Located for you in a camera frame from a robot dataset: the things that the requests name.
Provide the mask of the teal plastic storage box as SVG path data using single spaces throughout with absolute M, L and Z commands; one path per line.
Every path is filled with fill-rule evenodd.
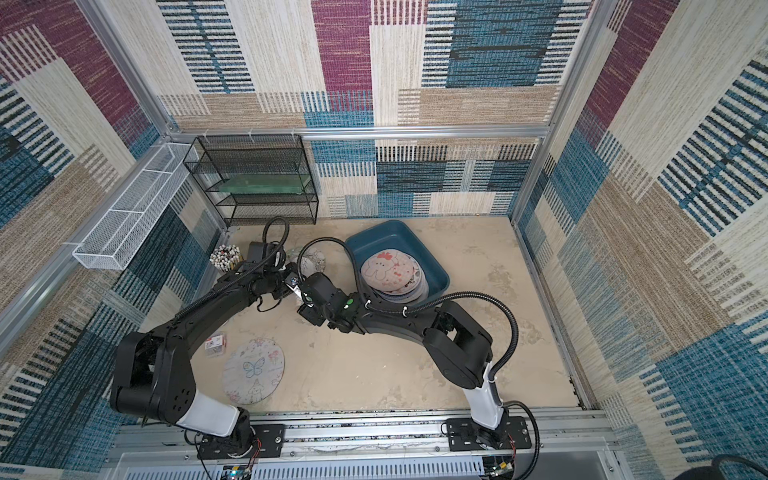
M 353 234 L 345 241 L 361 266 L 373 254 L 395 249 L 409 254 L 425 271 L 429 294 L 425 301 L 441 297 L 450 285 L 450 276 L 421 239 L 404 222 L 387 220 Z

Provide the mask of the pink checkered bunny coaster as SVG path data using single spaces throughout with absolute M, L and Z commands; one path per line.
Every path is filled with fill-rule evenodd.
M 416 288 L 416 262 L 407 253 L 385 249 L 373 254 L 363 263 L 361 276 L 375 290 L 404 295 Z

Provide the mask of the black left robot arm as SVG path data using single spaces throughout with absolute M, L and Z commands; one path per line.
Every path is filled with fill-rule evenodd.
M 121 414 L 156 420 L 186 430 L 245 443 L 252 437 L 249 416 L 241 408 L 202 393 L 191 359 L 235 314 L 269 294 L 291 293 L 285 280 L 296 264 L 222 275 L 211 290 L 147 332 L 126 335 L 116 349 L 111 408 Z

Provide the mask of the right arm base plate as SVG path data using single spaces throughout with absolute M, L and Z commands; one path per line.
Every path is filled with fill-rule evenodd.
M 495 429 L 482 427 L 471 418 L 450 418 L 441 425 L 451 451 L 531 449 L 532 429 L 522 416 L 503 416 Z

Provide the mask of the red rose floral coaster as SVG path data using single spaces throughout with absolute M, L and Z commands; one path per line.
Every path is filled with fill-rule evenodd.
M 416 268 L 405 286 L 391 292 L 382 292 L 381 296 L 393 303 L 407 304 L 423 299 L 429 293 L 428 282 L 421 268 Z

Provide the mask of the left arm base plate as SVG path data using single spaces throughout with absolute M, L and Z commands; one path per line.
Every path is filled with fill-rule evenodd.
M 286 426 L 257 424 L 236 427 L 228 437 L 204 434 L 197 441 L 200 460 L 238 460 L 277 458 L 281 455 Z

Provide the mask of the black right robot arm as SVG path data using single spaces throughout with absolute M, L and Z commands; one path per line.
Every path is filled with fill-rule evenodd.
M 444 300 L 416 313 L 403 308 L 383 313 L 360 293 L 347 294 L 322 273 L 298 284 L 308 322 L 342 333 L 381 334 L 424 347 L 439 372 L 460 387 L 473 422 L 487 431 L 500 428 L 503 407 L 492 385 L 492 337 L 457 302 Z

